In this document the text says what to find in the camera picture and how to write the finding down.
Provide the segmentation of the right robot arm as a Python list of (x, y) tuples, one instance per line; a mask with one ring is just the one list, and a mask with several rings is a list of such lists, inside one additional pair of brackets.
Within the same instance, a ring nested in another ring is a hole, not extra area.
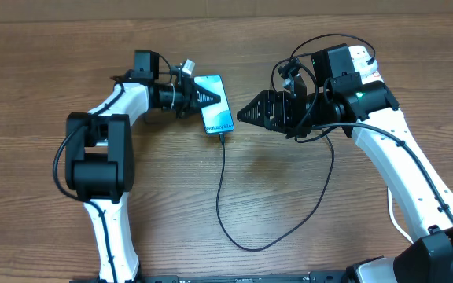
[(281, 91), (260, 92), (237, 114), (246, 123), (311, 142), (341, 128), (365, 152), (399, 205), (411, 245), (393, 258), (356, 263), (344, 282), (453, 282), (453, 192), (413, 138), (399, 102), (363, 46), (315, 52), (307, 92), (304, 66), (291, 58)]

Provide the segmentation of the blue Galaxy smartphone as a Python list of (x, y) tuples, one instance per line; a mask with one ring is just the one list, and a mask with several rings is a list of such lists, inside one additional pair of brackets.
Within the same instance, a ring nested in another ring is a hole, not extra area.
[(220, 75), (196, 76), (193, 81), (202, 88), (220, 96), (219, 102), (202, 108), (201, 115), (205, 133), (221, 134), (234, 130), (234, 121), (230, 112), (226, 91)]

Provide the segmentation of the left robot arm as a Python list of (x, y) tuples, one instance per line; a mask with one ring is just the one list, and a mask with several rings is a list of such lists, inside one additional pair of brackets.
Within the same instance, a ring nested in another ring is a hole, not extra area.
[(182, 119), (226, 100), (219, 75), (193, 75), (186, 60), (169, 66), (160, 81), (164, 57), (137, 50), (134, 65), (113, 76), (113, 91), (89, 112), (72, 112), (56, 158), (65, 158), (66, 183), (58, 189), (83, 203), (92, 222), (100, 259), (96, 282), (141, 282), (140, 259), (131, 239), (128, 199), (135, 179), (132, 127), (150, 109)]

